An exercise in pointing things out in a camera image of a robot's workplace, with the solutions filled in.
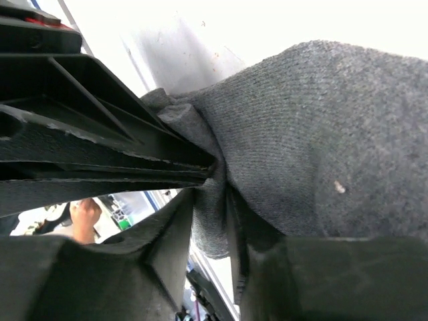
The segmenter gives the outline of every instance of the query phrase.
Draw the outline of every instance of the green object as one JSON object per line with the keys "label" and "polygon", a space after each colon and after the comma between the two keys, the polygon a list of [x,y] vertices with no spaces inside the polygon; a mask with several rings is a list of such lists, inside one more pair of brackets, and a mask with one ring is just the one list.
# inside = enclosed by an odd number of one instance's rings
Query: green object
{"label": "green object", "polygon": [[131,224],[127,219],[121,220],[120,222],[118,222],[118,224],[122,231],[124,231],[125,229],[129,229],[131,227]]}

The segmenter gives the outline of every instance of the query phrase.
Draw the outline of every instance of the red part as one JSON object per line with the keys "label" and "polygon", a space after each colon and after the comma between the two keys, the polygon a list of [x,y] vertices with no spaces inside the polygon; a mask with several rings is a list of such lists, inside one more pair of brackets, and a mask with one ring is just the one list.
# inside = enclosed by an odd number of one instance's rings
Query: red part
{"label": "red part", "polygon": [[25,21],[26,22],[35,23],[36,25],[42,25],[44,27],[52,27],[52,28],[60,28],[60,29],[73,30],[72,28],[70,28],[70,27],[68,27],[66,25],[63,25],[62,23],[61,23],[61,25],[47,25],[46,23],[43,23],[43,22],[41,22],[39,20],[36,20],[36,19],[33,19],[33,18],[25,18]]}

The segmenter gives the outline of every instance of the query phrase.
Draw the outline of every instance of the small debris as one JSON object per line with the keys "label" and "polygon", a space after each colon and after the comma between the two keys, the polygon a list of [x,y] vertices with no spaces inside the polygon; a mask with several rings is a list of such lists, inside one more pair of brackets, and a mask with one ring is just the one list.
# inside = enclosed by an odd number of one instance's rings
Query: small debris
{"label": "small debris", "polygon": [[334,187],[336,188],[336,192],[340,194],[343,194],[346,192],[346,189],[338,181],[334,181]]}

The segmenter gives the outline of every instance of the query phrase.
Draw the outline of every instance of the hand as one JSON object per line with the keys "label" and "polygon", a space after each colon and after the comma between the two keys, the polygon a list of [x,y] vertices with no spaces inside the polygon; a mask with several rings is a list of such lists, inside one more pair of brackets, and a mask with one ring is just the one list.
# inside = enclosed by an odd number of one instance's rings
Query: hand
{"label": "hand", "polygon": [[78,206],[70,204],[73,237],[83,244],[94,243],[94,225],[101,216],[101,208],[93,199],[84,199]]}

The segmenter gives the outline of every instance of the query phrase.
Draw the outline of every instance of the gray carpet fabric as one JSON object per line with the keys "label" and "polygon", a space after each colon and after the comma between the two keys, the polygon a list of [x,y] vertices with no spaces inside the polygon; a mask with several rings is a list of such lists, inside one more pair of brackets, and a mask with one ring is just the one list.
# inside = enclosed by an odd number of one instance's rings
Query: gray carpet fabric
{"label": "gray carpet fabric", "polygon": [[423,60],[313,41],[204,90],[143,100],[219,161],[195,206],[193,237],[210,257],[227,255],[226,181],[286,235],[428,240]]}

